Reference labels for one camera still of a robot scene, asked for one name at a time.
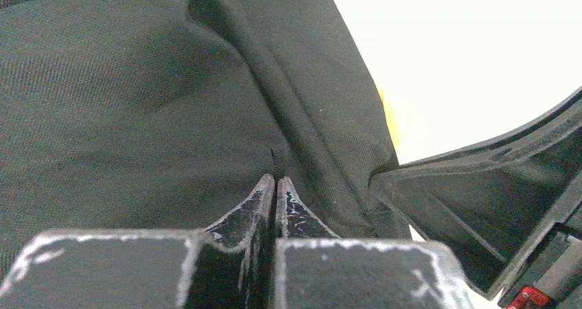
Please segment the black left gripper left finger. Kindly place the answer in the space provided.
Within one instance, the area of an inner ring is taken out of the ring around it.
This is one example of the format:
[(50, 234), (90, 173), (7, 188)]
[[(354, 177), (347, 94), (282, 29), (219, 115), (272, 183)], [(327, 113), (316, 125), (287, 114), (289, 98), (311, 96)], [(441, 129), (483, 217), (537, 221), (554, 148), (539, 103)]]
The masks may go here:
[(263, 308), (275, 181), (209, 227), (52, 229), (1, 283), (2, 308)]

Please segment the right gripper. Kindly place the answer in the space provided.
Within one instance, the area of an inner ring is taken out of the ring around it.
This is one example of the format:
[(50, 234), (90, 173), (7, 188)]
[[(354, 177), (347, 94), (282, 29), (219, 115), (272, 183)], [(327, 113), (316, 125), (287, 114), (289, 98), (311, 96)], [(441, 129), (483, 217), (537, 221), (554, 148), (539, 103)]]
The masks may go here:
[(581, 307), (581, 92), (508, 133), (374, 176), (501, 308)]

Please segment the black student backpack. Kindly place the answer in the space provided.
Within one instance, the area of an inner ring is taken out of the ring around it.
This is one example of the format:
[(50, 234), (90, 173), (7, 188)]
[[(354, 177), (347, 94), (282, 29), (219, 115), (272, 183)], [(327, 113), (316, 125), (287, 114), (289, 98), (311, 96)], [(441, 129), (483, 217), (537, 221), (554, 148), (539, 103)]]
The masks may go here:
[(1, 0), (1, 274), (46, 229), (196, 229), (265, 174), (339, 236), (410, 237), (334, 0)]

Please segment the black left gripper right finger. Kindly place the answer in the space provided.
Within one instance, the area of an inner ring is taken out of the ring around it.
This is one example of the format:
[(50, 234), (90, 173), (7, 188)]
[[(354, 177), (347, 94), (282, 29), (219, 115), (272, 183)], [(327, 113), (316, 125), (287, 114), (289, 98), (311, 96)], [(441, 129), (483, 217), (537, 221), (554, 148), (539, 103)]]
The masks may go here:
[(277, 185), (276, 308), (471, 308), (465, 275), (440, 242), (340, 238)]

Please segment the yellow highlighter pen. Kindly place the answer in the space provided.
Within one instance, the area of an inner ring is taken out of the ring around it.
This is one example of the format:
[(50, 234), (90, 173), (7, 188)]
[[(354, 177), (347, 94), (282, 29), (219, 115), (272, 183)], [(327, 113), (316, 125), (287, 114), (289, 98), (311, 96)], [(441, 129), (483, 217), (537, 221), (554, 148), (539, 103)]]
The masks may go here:
[(392, 99), (392, 97), (384, 90), (383, 87), (377, 87), (377, 91), (382, 101), (386, 125), (389, 129), (391, 141), (393, 143), (398, 159), (401, 160), (400, 158), (401, 154), (399, 153), (399, 149), (401, 146), (401, 126), (399, 123), (399, 116), (397, 113), (395, 102)]

